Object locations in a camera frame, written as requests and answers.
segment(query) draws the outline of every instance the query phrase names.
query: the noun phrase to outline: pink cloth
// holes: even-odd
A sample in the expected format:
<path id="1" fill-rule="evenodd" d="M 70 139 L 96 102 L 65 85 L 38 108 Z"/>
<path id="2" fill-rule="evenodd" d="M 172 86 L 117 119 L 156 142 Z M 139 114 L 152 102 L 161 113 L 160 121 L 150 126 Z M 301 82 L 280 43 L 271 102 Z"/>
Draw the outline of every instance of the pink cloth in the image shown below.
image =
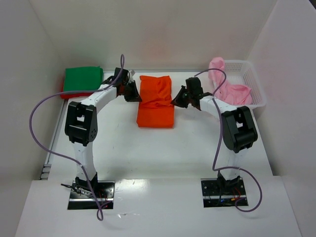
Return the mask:
<path id="1" fill-rule="evenodd" d="M 225 69 L 225 61 L 223 58 L 213 58 L 209 63 L 209 68 Z M 224 80 L 224 75 L 220 71 L 208 71 L 208 78 L 219 86 Z M 250 105 L 252 98 L 250 95 L 251 88 L 246 85 L 230 84 L 226 81 L 216 92 L 215 96 L 230 105 Z"/>

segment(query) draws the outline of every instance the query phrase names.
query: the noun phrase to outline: orange cloth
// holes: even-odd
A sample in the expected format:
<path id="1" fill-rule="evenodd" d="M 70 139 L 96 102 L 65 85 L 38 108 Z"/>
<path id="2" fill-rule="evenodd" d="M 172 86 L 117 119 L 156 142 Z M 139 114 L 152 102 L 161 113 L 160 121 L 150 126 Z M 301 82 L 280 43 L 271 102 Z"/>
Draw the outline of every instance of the orange cloth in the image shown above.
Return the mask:
<path id="1" fill-rule="evenodd" d="M 140 76 L 140 97 L 137 124 L 139 127 L 172 128 L 174 106 L 170 104 L 171 79 Z"/>

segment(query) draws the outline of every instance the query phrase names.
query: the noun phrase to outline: basket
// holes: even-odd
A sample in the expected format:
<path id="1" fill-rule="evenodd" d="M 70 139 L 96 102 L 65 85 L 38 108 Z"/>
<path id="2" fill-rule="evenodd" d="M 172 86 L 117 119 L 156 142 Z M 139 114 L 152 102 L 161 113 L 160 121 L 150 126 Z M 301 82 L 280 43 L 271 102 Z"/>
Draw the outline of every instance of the basket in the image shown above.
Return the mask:
<path id="1" fill-rule="evenodd" d="M 250 62 L 225 60 L 225 72 L 227 74 L 227 81 L 231 84 L 242 84 L 251 88 L 252 104 L 246 105 L 248 108 L 255 109 L 266 105 L 267 98 L 259 83 L 257 73 Z"/>

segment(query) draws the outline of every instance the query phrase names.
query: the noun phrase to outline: wire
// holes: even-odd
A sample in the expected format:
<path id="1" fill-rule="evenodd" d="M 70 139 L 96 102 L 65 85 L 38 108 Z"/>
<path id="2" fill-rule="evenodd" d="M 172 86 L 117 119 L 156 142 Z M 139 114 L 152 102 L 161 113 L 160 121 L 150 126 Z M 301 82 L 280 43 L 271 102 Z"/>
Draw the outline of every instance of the wire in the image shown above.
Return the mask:
<path id="1" fill-rule="evenodd" d="M 234 199 L 236 199 L 236 194 L 235 194 L 235 191 L 233 190 L 233 194 L 234 194 L 234 198 L 232 198 L 232 200 Z"/>
<path id="2" fill-rule="evenodd" d="M 218 140 L 217 149 L 216 149 L 216 152 L 215 152 L 215 157 L 214 157 L 214 162 L 213 162 L 212 170 L 213 170 L 213 171 L 221 171 L 221 170 L 224 170 L 224 169 L 237 169 L 237 170 L 241 170 L 241 171 L 243 171 L 243 172 L 246 172 L 247 174 L 250 175 L 250 177 L 256 182 L 256 184 L 257 184 L 257 186 L 258 186 L 258 188 L 259 188 L 259 192 L 260 192 L 259 201 L 258 201 L 257 205 L 256 205 L 254 208 L 252 208 L 252 209 L 250 209 L 250 210 L 242 210 L 242 209 L 240 209 L 240 208 L 237 206 L 237 204 L 238 204 L 239 201 L 245 199 L 245 197 L 242 197 L 242 198 L 239 198 L 237 201 L 235 201 L 235 207 L 236 207 L 239 211 L 241 211 L 241 212 L 252 212 L 252 211 L 256 210 L 256 209 L 260 206 L 260 204 L 261 204 L 261 202 L 262 202 L 262 189 L 261 189 L 261 186 L 260 186 L 258 180 L 255 178 L 255 176 L 253 176 L 248 170 L 243 169 L 243 168 L 240 168 L 240 167 L 237 167 L 237 166 L 225 166 L 225 167 L 215 168 L 215 166 L 216 166 L 216 161 L 217 161 L 218 154 L 219 154 L 219 150 L 220 150 L 221 144 L 222 144 L 222 139 L 223 139 L 223 121 L 222 121 L 222 116 L 221 116 L 221 110 L 219 109 L 219 107 L 218 107 L 218 105 L 217 105 L 217 103 L 216 103 L 216 101 L 215 101 L 214 95 L 215 95 L 215 93 L 219 90 L 219 88 L 225 83 L 225 81 L 226 81 L 226 79 L 227 79 L 227 75 L 226 75 L 226 73 L 225 73 L 223 70 L 220 70 L 220 69 L 218 69 L 218 68 L 209 68 L 209 69 L 206 69 L 206 70 L 204 70 L 204 71 L 202 71 L 202 72 L 200 72 L 200 73 L 198 73 L 198 74 L 196 74 L 196 75 L 194 75 L 194 76 L 196 77 L 196 76 L 198 76 L 198 75 L 200 75 L 200 74 L 202 74 L 202 73 L 205 73 L 205 72 L 208 72 L 208 71 L 211 71 L 211 70 L 220 71 L 221 73 L 224 74 L 224 80 L 223 80 L 222 83 L 214 90 L 213 96 L 212 96 L 212 100 L 213 100 L 213 103 L 214 103 L 214 105 L 215 105 L 215 107 L 216 107 L 216 110 L 217 110 L 217 112 L 218 112 L 218 117 L 219 117 L 219 122 L 220 122 L 220 134 L 219 134 L 219 140 Z"/>
<path id="3" fill-rule="evenodd" d="M 71 157 L 69 157 L 69 156 L 66 156 L 66 155 L 63 155 L 63 154 L 54 152 L 54 151 L 52 151 L 52 150 L 46 148 L 42 143 L 40 143 L 39 140 L 36 138 L 36 136 L 35 136 L 35 134 L 34 134 L 33 125 L 32 125 L 32 119 L 33 119 L 33 115 L 34 115 L 36 109 L 37 109 L 42 103 L 44 103 L 46 100 L 48 100 L 48 99 L 50 99 L 50 98 L 52 98 L 52 97 L 55 97 L 55 96 L 58 96 L 58 95 L 69 95 L 69 94 L 77 94 L 77 93 L 94 93 L 94 92 L 101 92 L 101 91 L 104 91 L 104 90 L 109 89 L 109 88 L 110 88 L 114 83 L 116 83 L 116 81 L 120 78 L 120 76 L 121 76 L 121 74 L 122 74 L 122 71 L 123 71 L 124 64 L 125 64 L 125 57 L 124 57 L 124 55 L 122 54 L 122 55 L 120 56 L 120 66 L 121 66 L 121 69 L 120 69 L 120 71 L 119 71 L 117 77 L 114 79 L 114 81 L 111 82 L 111 84 L 109 84 L 107 87 L 102 88 L 102 89 L 98 89 L 98 90 L 72 90 L 72 91 L 63 91 L 63 92 L 56 93 L 56 94 L 54 94 L 54 95 L 47 96 L 47 97 L 45 97 L 44 99 L 42 99 L 41 101 L 39 101 L 39 102 L 35 105 L 35 107 L 33 108 L 32 112 L 31 112 L 31 114 L 30 114 L 30 118 L 29 118 L 29 129 L 30 129 L 30 132 L 31 132 L 31 136 L 32 136 L 32 138 L 34 139 L 34 141 L 35 141 L 43 150 L 45 150 L 46 152 L 49 152 L 49 153 L 51 153 L 51 154 L 53 154 L 53 155 L 60 156 L 60 157 L 63 157 L 63 158 L 72 160 L 73 162 L 75 162 L 76 164 L 78 164 L 78 165 L 81 167 L 81 169 L 82 169 L 82 171 L 83 171 L 83 173 L 84 173 L 84 175 L 85 175 L 85 177 L 86 177 L 86 179 L 87 179 L 88 187 L 89 187 L 89 189 L 90 189 L 90 191 L 91 191 L 91 193 L 92 193 L 92 196 L 93 196 L 93 198 L 94 198 L 94 200 L 95 200 L 95 202 L 96 202 L 96 204 L 97 204 L 97 206 L 98 206 L 97 218 L 98 218 L 99 221 L 103 221 L 103 211 L 102 211 L 102 208 L 104 207 L 104 204 L 103 204 L 103 205 L 100 205 L 100 203 L 99 203 L 99 201 L 98 201 L 98 198 L 97 198 L 97 196 L 96 196 L 95 193 L 94 193 L 93 187 L 92 187 L 92 185 L 91 185 L 91 182 L 90 182 L 90 180 L 89 180 L 89 177 L 88 177 L 88 174 L 87 174 L 85 168 L 83 167 L 83 165 L 82 165 L 78 160 L 76 160 L 76 159 L 74 159 L 74 158 L 71 158 Z"/>
<path id="4" fill-rule="evenodd" d="M 218 197 L 217 206 L 219 206 L 219 204 L 221 203 L 221 200 L 222 200 L 222 189 L 219 189 L 219 197 Z"/>
<path id="5" fill-rule="evenodd" d="M 238 188 L 236 188 L 236 187 L 235 187 L 235 189 L 237 190 L 238 195 L 239 195 L 237 198 L 240 198 L 240 196 L 241 196 L 241 192 L 239 191 L 239 189 L 238 189 Z"/>

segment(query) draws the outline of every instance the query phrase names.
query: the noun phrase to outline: white wall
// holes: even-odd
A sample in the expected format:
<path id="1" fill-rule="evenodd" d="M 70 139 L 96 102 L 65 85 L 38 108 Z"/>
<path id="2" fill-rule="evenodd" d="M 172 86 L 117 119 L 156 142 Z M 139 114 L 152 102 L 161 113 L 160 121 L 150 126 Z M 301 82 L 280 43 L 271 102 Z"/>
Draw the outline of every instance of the white wall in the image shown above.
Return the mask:
<path id="1" fill-rule="evenodd" d="M 37 101 L 57 91 L 63 67 L 28 1 L 0 1 L 0 32 L 0 235 L 11 237 L 31 180 L 40 177 L 45 161 L 29 133 L 29 114 Z M 34 121 L 46 145 L 60 105 L 60 99 L 48 102 Z"/>
<path id="2" fill-rule="evenodd" d="M 30 0 L 67 67 L 204 68 L 245 59 L 276 0 Z"/>
<path id="3" fill-rule="evenodd" d="M 316 10 L 278 0 L 252 49 L 267 94 L 256 118 L 269 161 L 282 175 L 304 237 L 316 233 Z"/>

